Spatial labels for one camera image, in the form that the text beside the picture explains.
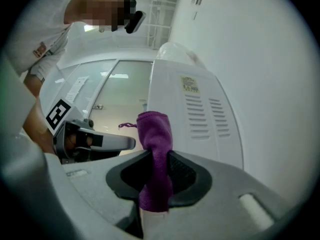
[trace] white shirt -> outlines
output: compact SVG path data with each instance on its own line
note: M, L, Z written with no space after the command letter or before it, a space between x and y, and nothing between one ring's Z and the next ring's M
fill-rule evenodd
M64 24L71 0L32 0L17 20L4 51L20 75L30 70L43 81L65 52L70 24ZM41 46L45 51L38 53Z

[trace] hand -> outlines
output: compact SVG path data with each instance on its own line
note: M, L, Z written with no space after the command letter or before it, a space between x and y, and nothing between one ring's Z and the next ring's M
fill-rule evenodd
M77 135L76 134L71 134L65 140L65 147L66 147L67 150L74 150L75 147L76 147L76 143L77 143ZM92 138L91 137L88 137L86 139L86 144L88 146L92 145Z

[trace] purple string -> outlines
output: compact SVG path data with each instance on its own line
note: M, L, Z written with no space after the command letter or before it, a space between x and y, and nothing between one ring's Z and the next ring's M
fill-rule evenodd
M130 122L124 122L122 124L119 124L118 126L119 128L122 128L122 127L135 127L137 128L137 125L136 124L133 124L133 123L130 123Z

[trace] label sticker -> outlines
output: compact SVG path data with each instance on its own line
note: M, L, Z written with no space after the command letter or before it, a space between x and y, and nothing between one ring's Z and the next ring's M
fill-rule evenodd
M198 84L195 78L189 76L181 76L182 88L185 92L200 94Z
M69 171L69 172L66 173L66 175L71 179L79 177L79 176L87 175L87 174L89 174L89 172L87 172L84 169Z

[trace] purple towel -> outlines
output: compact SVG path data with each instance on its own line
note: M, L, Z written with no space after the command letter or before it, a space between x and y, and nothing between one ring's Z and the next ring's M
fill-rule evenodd
M139 140L145 150L152 150L153 170L139 194L139 206L145 211L168 211L168 199L173 195L167 173L167 153L172 150L172 133L168 116L155 111L141 113L136 121Z

